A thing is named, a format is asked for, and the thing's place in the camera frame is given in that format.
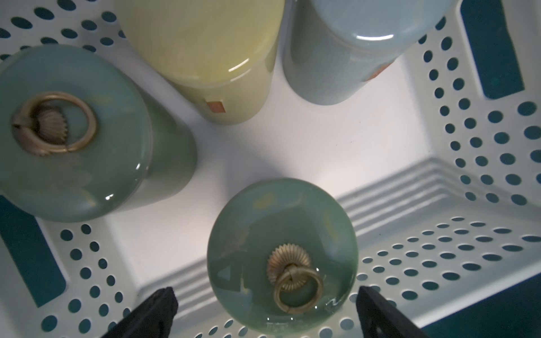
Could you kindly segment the green tea canister front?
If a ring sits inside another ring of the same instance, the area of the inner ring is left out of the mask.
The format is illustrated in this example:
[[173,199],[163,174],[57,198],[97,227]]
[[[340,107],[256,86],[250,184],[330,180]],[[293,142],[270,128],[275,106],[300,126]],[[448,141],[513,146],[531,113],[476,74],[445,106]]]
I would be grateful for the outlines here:
[[220,212],[207,271],[232,318],[267,335],[301,333],[324,323],[348,299],[359,252],[352,222],[314,184],[265,180]]

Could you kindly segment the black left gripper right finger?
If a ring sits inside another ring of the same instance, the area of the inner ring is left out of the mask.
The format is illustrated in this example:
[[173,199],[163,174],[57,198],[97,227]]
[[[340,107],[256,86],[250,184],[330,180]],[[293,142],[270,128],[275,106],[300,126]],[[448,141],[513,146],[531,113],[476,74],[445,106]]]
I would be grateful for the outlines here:
[[364,337],[428,338],[372,287],[359,287],[356,311]]

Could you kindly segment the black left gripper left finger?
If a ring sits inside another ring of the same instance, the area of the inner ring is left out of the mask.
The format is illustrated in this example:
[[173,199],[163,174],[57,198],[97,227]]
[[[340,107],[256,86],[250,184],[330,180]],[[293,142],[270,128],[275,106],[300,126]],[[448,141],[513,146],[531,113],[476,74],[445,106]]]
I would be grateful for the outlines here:
[[172,287],[156,290],[103,338],[167,338],[178,312]]

